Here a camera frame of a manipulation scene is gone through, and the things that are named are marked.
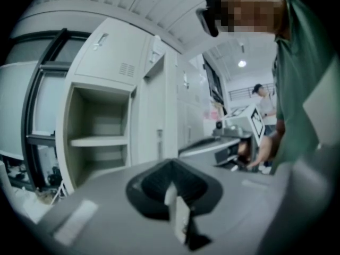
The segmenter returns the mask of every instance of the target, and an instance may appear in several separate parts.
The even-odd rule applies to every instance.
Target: man
[[[302,0],[206,1],[207,8],[197,14],[212,36],[219,31],[275,35],[276,131],[263,137],[258,158],[250,164],[252,167],[274,159],[273,174],[279,164],[294,162],[317,148],[318,137],[303,104],[336,53],[318,17]]]
[[[261,84],[256,84],[253,94],[261,97],[260,113],[265,124],[265,135],[269,136],[276,128],[276,94],[267,92]],[[263,174],[269,174],[271,170],[271,161],[265,161],[264,166],[259,167]]]

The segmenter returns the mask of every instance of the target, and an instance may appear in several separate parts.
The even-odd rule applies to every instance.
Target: ceiling
[[[198,7],[205,5],[205,0],[35,0],[24,17],[30,12],[82,11],[118,18],[160,35],[188,59],[207,51],[212,66],[218,65],[217,71],[226,74],[227,79],[271,65],[275,53],[272,37],[235,39],[226,33],[210,37],[195,14]],[[244,53],[240,43],[244,44]],[[241,59],[247,62],[243,69],[237,66]]]
[[[276,55],[276,44],[274,36],[266,34],[238,37],[228,39],[207,53],[230,80],[241,74],[270,69]],[[240,61],[246,61],[246,66],[239,67]]]
[[[204,33],[195,14],[198,7],[205,7],[205,0],[35,0],[31,8],[42,8],[53,3],[56,10],[65,10],[65,3],[71,5],[70,1],[74,2],[74,7],[76,3],[84,5],[84,11],[88,12],[100,13],[98,6],[102,5],[101,8],[106,9],[105,15],[109,9],[112,17],[119,13],[119,19],[124,19],[121,14],[124,11],[126,21],[160,35],[182,54],[210,38]]]

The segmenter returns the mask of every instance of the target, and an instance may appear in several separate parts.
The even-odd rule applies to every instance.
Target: floor
[[[22,206],[27,216],[36,224],[53,207],[42,203],[33,192],[15,187],[13,187],[13,191],[19,205]]]

